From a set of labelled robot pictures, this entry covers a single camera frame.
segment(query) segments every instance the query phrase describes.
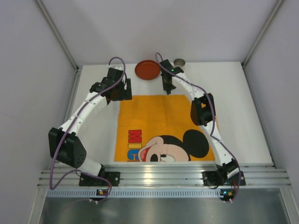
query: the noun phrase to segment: red plate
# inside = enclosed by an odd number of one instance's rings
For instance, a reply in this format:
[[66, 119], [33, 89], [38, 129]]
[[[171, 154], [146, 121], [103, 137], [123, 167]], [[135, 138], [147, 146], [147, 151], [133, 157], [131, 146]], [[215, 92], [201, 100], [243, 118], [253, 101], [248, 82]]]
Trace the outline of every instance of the red plate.
[[136, 75], [143, 80], [152, 80], [160, 74], [160, 66], [152, 60], [139, 62], [135, 67]]

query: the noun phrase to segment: metal frame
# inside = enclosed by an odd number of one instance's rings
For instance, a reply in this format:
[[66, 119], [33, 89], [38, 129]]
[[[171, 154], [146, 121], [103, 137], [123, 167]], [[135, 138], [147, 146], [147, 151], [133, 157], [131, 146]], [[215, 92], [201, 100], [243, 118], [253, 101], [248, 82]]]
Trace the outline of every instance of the metal frame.
[[[48, 23], [51, 31], [56, 37], [58, 43], [60, 44], [62, 50], [66, 54], [69, 62], [75, 69], [75, 76], [73, 80], [73, 84], [71, 87], [71, 91], [68, 97], [68, 103], [64, 110], [63, 121], [68, 119], [71, 114], [73, 102], [75, 99], [78, 81], [81, 75], [81, 69], [75, 63], [67, 45], [65, 44], [60, 32], [55, 26], [51, 16], [49, 15], [45, 5], [42, 0], [34, 0], [38, 9], [44, 16], [46, 22]], [[242, 63], [245, 77], [248, 82], [248, 86], [256, 107], [256, 111], [263, 129], [263, 133], [265, 135], [268, 148], [270, 150], [272, 159], [274, 164], [277, 164], [277, 160], [272, 151], [271, 143], [268, 138], [267, 131], [265, 129], [265, 125], [263, 122], [262, 115], [257, 105], [256, 97], [254, 92], [252, 91], [252, 87], [250, 81], [248, 79], [248, 74], [246, 72], [246, 65], [248, 61], [251, 59], [255, 50], [258, 48], [259, 43], [261, 42], [263, 36], [267, 32], [269, 26], [273, 23], [279, 9], [282, 7], [285, 0], [278, 0], [269, 15], [269, 18], [265, 22], [262, 30], [259, 32], [254, 44], [252, 45], [250, 51], [248, 52], [244, 62]], [[154, 195], [150, 195], [150, 192], [156, 192], [159, 194], [165, 194], [165, 192], [173, 192], [169, 193], [169, 195], [164, 196], [178, 196], [174, 195], [175, 193], [185, 192], [185, 195], [179, 195], [179, 197], [188, 197], [188, 196], [203, 196], [204, 194], [210, 194], [210, 196], [219, 196], [218, 190], [211, 191], [203, 186], [202, 181], [202, 172], [208, 170], [214, 170], [215, 167], [212, 165], [114, 165], [107, 166], [107, 170], [110, 171], [120, 171], [121, 172], [121, 180], [119, 187], [114, 188], [114, 192], [112, 193], [113, 197], [135, 197], [139, 194], [142, 194], [143, 197], [153, 197]], [[55, 172], [54, 172], [54, 181], [61, 177], [62, 173], [70, 170], [69, 167], [60, 166], [59, 163], [56, 163]], [[285, 203], [285, 208], [289, 219], [292, 224], [299, 224], [299, 208], [296, 201], [296, 197], [294, 195], [294, 191], [292, 189], [290, 180], [288, 178], [287, 172], [284, 169], [277, 169], [271, 166], [270, 164], [265, 164], [264, 166], [255, 165], [255, 164], [241, 164], [241, 170], [244, 171], [245, 180], [247, 182], [246, 186], [242, 186], [242, 189], [245, 188], [279, 188], [281, 191], [282, 199]], [[65, 196], [65, 197], [74, 197], [80, 196], [83, 192], [88, 192], [88, 194], [94, 195], [94, 192], [98, 188], [82, 188], [78, 186], [79, 177], [76, 175], [69, 175], [62, 182], [61, 188], [56, 191], [57, 195]], [[28, 223], [38, 223], [41, 217], [43, 204], [46, 196], [53, 196], [54, 192], [48, 192], [48, 183], [49, 183], [49, 171], [45, 170], [41, 174], [41, 178], [39, 180], [37, 186], [37, 193], [35, 203], [30, 215], [30, 219]]]

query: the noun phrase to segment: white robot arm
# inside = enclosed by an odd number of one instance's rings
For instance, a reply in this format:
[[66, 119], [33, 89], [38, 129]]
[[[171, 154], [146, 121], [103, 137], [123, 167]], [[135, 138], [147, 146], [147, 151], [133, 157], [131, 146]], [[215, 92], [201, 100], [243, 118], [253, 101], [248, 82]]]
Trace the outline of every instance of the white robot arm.
[[104, 166], [88, 156], [80, 138], [83, 137], [96, 115], [111, 101], [132, 99], [131, 80], [127, 76], [113, 88], [104, 92], [121, 77], [123, 77], [122, 70], [109, 68], [107, 77], [103, 78], [102, 82], [96, 82], [92, 85], [86, 99], [76, 112], [58, 129], [52, 128], [49, 131], [50, 155], [52, 158], [59, 150], [56, 157], [58, 161], [91, 175], [104, 175]]
[[[195, 125], [199, 125], [215, 155], [217, 171], [208, 175], [206, 179], [209, 185], [222, 185], [227, 180], [235, 177], [239, 172], [239, 165], [231, 153], [225, 149], [221, 142], [221, 136], [217, 124], [212, 119], [212, 110], [215, 115], [214, 100], [211, 94], [207, 94], [199, 88], [190, 85], [190, 81], [180, 67], [173, 68], [168, 60], [160, 63], [162, 71], [163, 89], [170, 94], [176, 87], [182, 89], [192, 103], [191, 119]], [[100, 94], [112, 86], [122, 76], [123, 71], [109, 68], [107, 77], [101, 83], [95, 83], [88, 93], [86, 99], [79, 109], [58, 129], [52, 128], [49, 132], [50, 155], [53, 158], [58, 148], [59, 142], [65, 135], [65, 139], [59, 149], [56, 159], [62, 163], [70, 165], [95, 176], [103, 176], [105, 168], [102, 164], [88, 157], [80, 138], [84, 135], [96, 115], [110, 103], [116, 100], [132, 99], [130, 79], [119, 82], [114, 88]]]

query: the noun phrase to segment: white wall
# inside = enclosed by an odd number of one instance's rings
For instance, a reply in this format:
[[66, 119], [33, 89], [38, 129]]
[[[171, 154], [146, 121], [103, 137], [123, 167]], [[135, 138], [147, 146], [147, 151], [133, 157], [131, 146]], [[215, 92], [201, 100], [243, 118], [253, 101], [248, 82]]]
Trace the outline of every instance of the white wall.
[[0, 7], [0, 223], [24, 224], [74, 70], [32, 0]]
[[276, 0], [44, 0], [76, 62], [243, 61]]
[[287, 0], [247, 71], [274, 156], [299, 199], [299, 1]]

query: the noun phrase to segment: vent grille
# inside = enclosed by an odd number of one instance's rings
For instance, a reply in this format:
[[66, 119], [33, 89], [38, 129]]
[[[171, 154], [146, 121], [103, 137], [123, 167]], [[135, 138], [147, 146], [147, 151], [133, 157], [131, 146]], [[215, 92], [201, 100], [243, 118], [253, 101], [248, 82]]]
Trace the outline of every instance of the vent grille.
[[[104, 197], [97, 189], [49, 190], [47, 197]], [[109, 197], [118, 198], [193, 198], [222, 197], [219, 189], [112, 189]]]

